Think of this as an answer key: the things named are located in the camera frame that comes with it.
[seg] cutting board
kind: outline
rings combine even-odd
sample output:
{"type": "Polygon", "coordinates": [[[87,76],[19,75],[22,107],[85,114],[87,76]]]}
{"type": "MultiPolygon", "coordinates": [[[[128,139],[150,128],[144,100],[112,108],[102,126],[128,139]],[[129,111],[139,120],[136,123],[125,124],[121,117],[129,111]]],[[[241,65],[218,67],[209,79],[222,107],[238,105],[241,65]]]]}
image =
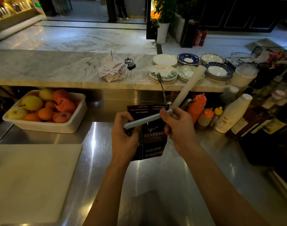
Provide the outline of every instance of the cutting board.
{"type": "Polygon", "coordinates": [[[0,224],[56,222],[81,144],[0,144],[0,224]]]}

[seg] hand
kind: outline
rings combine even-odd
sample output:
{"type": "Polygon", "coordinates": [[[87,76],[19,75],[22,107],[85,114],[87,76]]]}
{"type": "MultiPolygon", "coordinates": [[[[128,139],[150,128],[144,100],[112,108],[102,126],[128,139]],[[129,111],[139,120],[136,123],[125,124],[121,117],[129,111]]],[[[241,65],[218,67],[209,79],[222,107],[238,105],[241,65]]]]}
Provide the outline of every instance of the hand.
{"type": "Polygon", "coordinates": [[[160,116],[166,122],[164,133],[172,136],[177,152],[184,158],[194,146],[199,145],[192,117],[178,107],[170,106],[170,108],[173,110],[172,116],[164,108],[160,110],[160,116]]]}
{"type": "Polygon", "coordinates": [[[138,146],[139,134],[142,126],[137,126],[133,129],[132,135],[129,137],[123,131],[123,125],[126,123],[124,118],[134,121],[133,117],[128,112],[119,112],[116,114],[114,126],[111,132],[112,136],[112,160],[111,163],[119,166],[128,166],[132,157],[136,153],[138,146]]]}

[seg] stack of receipts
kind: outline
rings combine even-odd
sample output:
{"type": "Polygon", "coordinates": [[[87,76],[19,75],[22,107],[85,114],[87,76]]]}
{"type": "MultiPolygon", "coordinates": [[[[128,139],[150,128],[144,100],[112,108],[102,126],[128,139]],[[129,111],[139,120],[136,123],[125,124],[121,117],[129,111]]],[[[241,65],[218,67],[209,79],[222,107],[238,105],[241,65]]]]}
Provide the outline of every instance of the stack of receipts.
{"type": "Polygon", "coordinates": [[[124,60],[120,59],[116,55],[105,57],[98,69],[101,78],[106,79],[108,82],[115,80],[122,80],[127,76],[128,64],[124,63],[124,60]]]}

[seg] stainless steel countertop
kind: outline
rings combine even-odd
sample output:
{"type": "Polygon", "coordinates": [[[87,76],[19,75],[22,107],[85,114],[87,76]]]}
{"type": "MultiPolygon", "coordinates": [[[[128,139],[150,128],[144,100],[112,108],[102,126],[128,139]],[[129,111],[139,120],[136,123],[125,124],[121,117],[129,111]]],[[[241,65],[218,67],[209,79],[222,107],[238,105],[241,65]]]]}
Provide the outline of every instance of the stainless steel countertop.
{"type": "MultiPolygon", "coordinates": [[[[102,114],[107,114],[114,103],[103,102],[102,113],[89,109],[74,134],[29,131],[16,126],[9,130],[0,144],[83,143],[59,221],[11,225],[82,225],[111,160],[113,123],[95,120],[105,117],[102,114]]],[[[130,104],[116,103],[122,108],[117,111],[130,104]]],[[[108,115],[107,119],[113,119],[112,113],[108,115]]],[[[287,225],[286,199],[263,167],[248,163],[237,141],[215,130],[197,131],[197,137],[238,192],[270,225],[287,225]]],[[[170,138],[161,157],[130,163],[123,183],[118,225],[214,225],[187,165],[170,138]]]]}

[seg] yellow bottle cap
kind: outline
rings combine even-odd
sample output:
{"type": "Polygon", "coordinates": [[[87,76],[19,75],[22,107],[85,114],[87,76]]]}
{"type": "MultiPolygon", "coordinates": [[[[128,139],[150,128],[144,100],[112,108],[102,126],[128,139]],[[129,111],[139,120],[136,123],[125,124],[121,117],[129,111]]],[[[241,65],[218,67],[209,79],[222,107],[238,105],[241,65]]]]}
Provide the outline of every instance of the yellow bottle cap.
{"type": "Polygon", "coordinates": [[[221,115],[222,113],[223,113],[223,110],[222,110],[223,108],[220,106],[219,108],[215,108],[215,110],[214,110],[214,112],[215,112],[215,114],[217,114],[217,115],[221,115]]]}

